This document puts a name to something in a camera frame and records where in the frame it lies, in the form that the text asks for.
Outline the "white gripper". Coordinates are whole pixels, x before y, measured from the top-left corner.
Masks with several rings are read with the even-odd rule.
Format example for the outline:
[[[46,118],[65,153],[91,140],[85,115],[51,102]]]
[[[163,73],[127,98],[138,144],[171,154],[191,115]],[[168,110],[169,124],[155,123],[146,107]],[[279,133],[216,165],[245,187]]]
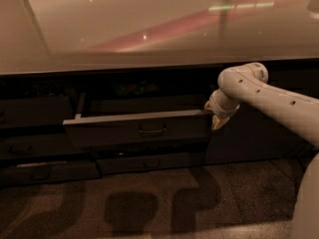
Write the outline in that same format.
[[[204,105],[205,110],[215,114],[212,117],[212,130],[221,129],[239,108],[239,102],[229,98],[222,90],[214,91]]]

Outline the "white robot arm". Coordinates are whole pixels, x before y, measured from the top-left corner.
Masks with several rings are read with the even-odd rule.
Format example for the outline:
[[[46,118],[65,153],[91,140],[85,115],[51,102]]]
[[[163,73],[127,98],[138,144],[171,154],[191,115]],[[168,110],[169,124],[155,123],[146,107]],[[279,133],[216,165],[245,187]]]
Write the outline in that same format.
[[[319,100],[268,84],[268,71],[253,62],[223,70],[204,108],[211,128],[223,127],[247,103],[319,148]],[[289,239],[319,239],[319,153],[308,164],[295,204]]]

